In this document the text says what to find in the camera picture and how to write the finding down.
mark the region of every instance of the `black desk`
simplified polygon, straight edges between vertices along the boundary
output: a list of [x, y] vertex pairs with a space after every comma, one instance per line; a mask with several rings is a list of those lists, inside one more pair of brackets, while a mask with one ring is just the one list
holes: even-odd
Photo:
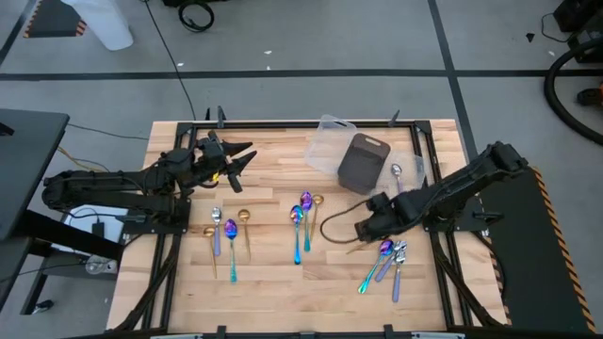
[[0, 310], [28, 253], [48, 257], [56, 243], [121, 258], [121, 245], [27, 210], [68, 120], [66, 114], [0, 109], [0, 122], [12, 130], [0, 136]]

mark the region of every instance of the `rainbow spoon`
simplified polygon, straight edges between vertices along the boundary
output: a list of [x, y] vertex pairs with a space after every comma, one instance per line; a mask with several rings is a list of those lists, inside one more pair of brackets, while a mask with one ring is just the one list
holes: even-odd
[[368, 288], [368, 284], [370, 283], [370, 279], [373, 277], [373, 274], [375, 273], [375, 269], [377, 269], [377, 266], [381, 263], [381, 260], [383, 260], [384, 257], [391, 254], [393, 250], [394, 250], [394, 242], [393, 241], [388, 239], [388, 240], [384, 240], [384, 242], [381, 243], [381, 245], [379, 247], [379, 259], [377, 260], [377, 263], [375, 263], [375, 266], [373, 266], [373, 268], [370, 270], [370, 272], [368, 272], [367, 278], [363, 281], [363, 283], [360, 285], [360, 287], [358, 287], [358, 293], [365, 294], [365, 292], [367, 291], [367, 288]]
[[302, 263], [302, 256], [300, 255], [300, 222], [303, 219], [303, 210], [299, 205], [291, 208], [289, 217], [295, 223], [295, 265]]
[[308, 228], [308, 212], [312, 209], [312, 194], [303, 191], [300, 197], [300, 205], [305, 219], [305, 238], [303, 239], [303, 250], [310, 251], [310, 229]]
[[235, 265], [235, 237], [237, 233], [236, 223], [232, 219], [224, 223], [224, 235], [230, 239], [230, 282], [236, 283], [236, 265]]

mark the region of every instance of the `gold spoon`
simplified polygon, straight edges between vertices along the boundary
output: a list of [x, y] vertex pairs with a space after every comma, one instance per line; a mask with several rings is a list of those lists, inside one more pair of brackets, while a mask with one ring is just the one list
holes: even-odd
[[214, 256], [214, 234], [216, 230], [213, 227], [205, 227], [204, 228], [204, 237], [209, 239], [209, 247], [211, 252], [209, 252], [209, 256], [211, 257], [211, 264], [214, 267], [214, 279], [218, 278], [218, 271], [216, 270], [216, 257]]
[[314, 218], [312, 219], [312, 228], [310, 229], [310, 241], [312, 241], [312, 239], [314, 239], [314, 227], [317, 224], [318, 206], [322, 202], [324, 202], [324, 197], [321, 196], [320, 194], [317, 194], [314, 197], [312, 197], [312, 201], [314, 202], [317, 209], [316, 209], [316, 211], [314, 211]]
[[245, 244], [247, 245], [247, 258], [249, 261], [252, 260], [252, 249], [249, 244], [249, 232], [247, 232], [247, 220], [252, 216], [248, 210], [242, 209], [238, 211], [238, 219], [243, 221], [243, 228], [245, 229]]

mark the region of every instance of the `orange and black hazard stripe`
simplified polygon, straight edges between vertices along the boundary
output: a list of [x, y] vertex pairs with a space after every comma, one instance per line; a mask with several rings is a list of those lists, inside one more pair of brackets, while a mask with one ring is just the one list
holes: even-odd
[[[492, 239], [490, 239], [489, 236], [485, 236], [484, 239], [485, 239], [485, 241], [488, 242], [488, 244], [490, 244], [490, 246], [492, 246]], [[502, 282], [502, 274], [500, 272], [500, 265], [498, 264], [497, 257], [492, 253], [491, 250], [490, 250], [490, 260], [492, 260], [492, 267], [494, 268], [494, 275], [495, 275], [495, 277], [497, 277], [498, 292], [502, 296], [503, 282]], [[511, 315], [509, 314], [509, 307], [505, 303], [505, 300], [502, 301], [502, 306], [504, 307], [505, 315], [507, 316], [507, 325], [512, 325], [513, 322], [511, 321]]]
[[31, 29], [31, 25], [34, 23], [34, 20], [36, 19], [36, 16], [38, 15], [38, 10], [40, 9], [41, 2], [42, 2], [42, 0], [40, 0], [38, 2], [38, 4], [36, 4], [36, 7], [34, 8], [34, 13], [31, 15], [31, 18], [29, 19], [29, 24], [27, 25], [27, 28], [25, 29], [25, 32], [23, 34], [24, 38], [29, 38], [29, 30]]
[[82, 34], [84, 34], [84, 31], [86, 30], [86, 23], [84, 23], [83, 21], [79, 21], [79, 23], [77, 23], [77, 28], [75, 29], [75, 36], [79, 37]]
[[536, 176], [538, 186], [540, 187], [540, 192], [543, 195], [546, 210], [548, 212], [548, 215], [550, 216], [550, 223], [551, 225], [553, 225], [553, 231], [557, 236], [559, 248], [562, 252], [563, 258], [565, 258], [565, 266], [567, 267], [567, 273], [569, 274], [569, 278], [572, 280], [572, 283], [574, 285], [574, 291], [576, 292], [576, 297], [578, 298], [578, 302], [580, 303], [580, 307], [582, 308], [582, 314], [586, 319], [586, 326], [590, 331], [596, 332], [595, 321], [593, 320], [591, 311], [588, 309], [588, 303], [586, 302], [586, 298], [584, 297], [582, 286], [580, 286], [578, 273], [576, 272], [576, 268], [574, 267], [574, 263], [572, 262], [572, 257], [569, 255], [569, 250], [567, 249], [567, 245], [565, 244], [565, 240], [563, 239], [562, 230], [561, 227], [559, 227], [559, 221], [557, 220], [557, 216], [555, 215], [553, 204], [550, 201], [550, 198], [548, 197], [548, 193], [546, 193], [546, 186], [545, 182], [543, 181], [543, 176], [537, 168], [532, 169]]

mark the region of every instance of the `spoon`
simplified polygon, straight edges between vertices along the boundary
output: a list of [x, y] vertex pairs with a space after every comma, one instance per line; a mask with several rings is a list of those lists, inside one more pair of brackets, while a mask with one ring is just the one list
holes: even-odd
[[204, 228], [204, 237], [209, 240], [209, 248], [211, 249], [211, 251], [209, 252], [209, 256], [211, 257], [211, 266], [214, 268], [214, 279], [217, 279], [218, 271], [216, 270], [216, 257], [214, 256], [214, 240], [212, 239], [212, 237], [214, 237], [215, 232], [216, 230], [214, 230], [213, 227]]
[[392, 300], [398, 302], [399, 298], [399, 266], [404, 264], [406, 261], [406, 250], [400, 250], [396, 253], [396, 278], [394, 279], [394, 292], [392, 294]]
[[226, 220], [224, 223], [224, 235], [230, 239], [230, 282], [236, 283], [236, 267], [235, 267], [235, 237], [237, 229], [235, 221], [232, 219]]
[[220, 221], [222, 220], [222, 210], [219, 207], [214, 207], [211, 210], [211, 218], [216, 224], [216, 229], [214, 230], [214, 255], [220, 256]]
[[383, 258], [389, 254], [392, 253], [392, 251], [394, 250], [394, 242], [391, 240], [384, 240], [383, 243], [381, 243], [380, 247], [379, 247], [379, 259], [377, 260], [377, 263], [375, 263], [375, 266], [373, 266], [373, 268], [370, 270], [370, 272], [368, 272], [367, 278], [365, 279], [365, 281], [360, 285], [360, 287], [358, 287], [358, 293], [360, 294], [365, 294], [365, 292], [367, 291], [368, 288], [368, 284], [370, 283], [370, 279], [373, 277], [373, 273], [375, 273], [375, 269], [377, 269], [377, 266], [381, 263], [381, 260], [383, 260]]
[[303, 239], [303, 250], [310, 251], [310, 230], [308, 228], [308, 212], [312, 209], [312, 194], [308, 191], [303, 191], [300, 197], [300, 205], [303, 210], [303, 218], [305, 219], [305, 237]]
[[398, 164], [392, 164], [392, 174], [396, 177], [396, 181], [398, 182], [398, 194], [402, 193], [402, 179], [400, 176], [402, 175], [402, 167]]
[[302, 263], [302, 256], [300, 255], [300, 221], [303, 219], [303, 210], [299, 205], [293, 206], [291, 208], [291, 213], [289, 213], [289, 217], [295, 223], [295, 265], [299, 265]]
[[394, 244], [394, 252], [389, 257], [389, 259], [387, 259], [387, 261], [385, 262], [385, 264], [383, 264], [383, 266], [381, 267], [381, 270], [379, 271], [379, 273], [377, 273], [377, 277], [375, 277], [375, 282], [378, 283], [381, 280], [383, 280], [383, 277], [385, 276], [385, 273], [387, 273], [387, 270], [392, 266], [392, 264], [394, 263], [394, 260], [396, 259], [396, 255], [398, 254], [398, 252], [402, 248], [406, 249], [406, 241], [397, 241]]
[[247, 231], [247, 220], [252, 214], [248, 210], [242, 209], [238, 211], [238, 219], [243, 221], [243, 228], [245, 229], [245, 245], [247, 246], [247, 258], [249, 261], [252, 260], [252, 248], [249, 245], [249, 232]]
[[312, 201], [314, 202], [314, 204], [316, 205], [317, 209], [316, 211], [314, 211], [314, 219], [312, 219], [312, 228], [310, 229], [310, 241], [312, 241], [312, 239], [314, 239], [314, 227], [317, 224], [317, 215], [318, 215], [318, 206], [324, 202], [324, 197], [317, 194], [315, 196], [312, 197]]

